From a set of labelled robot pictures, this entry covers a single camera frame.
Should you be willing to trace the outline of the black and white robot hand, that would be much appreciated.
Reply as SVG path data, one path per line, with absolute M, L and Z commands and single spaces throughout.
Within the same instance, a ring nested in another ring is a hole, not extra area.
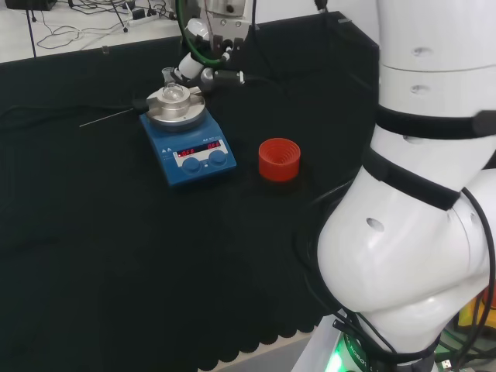
M 173 82 L 203 92 L 242 87 L 247 83 L 244 72 L 230 67 L 233 57 L 241 50 L 243 38 L 231 40 L 215 35 L 201 18 L 186 21 L 179 16 L 177 23 L 186 54 L 171 70 Z

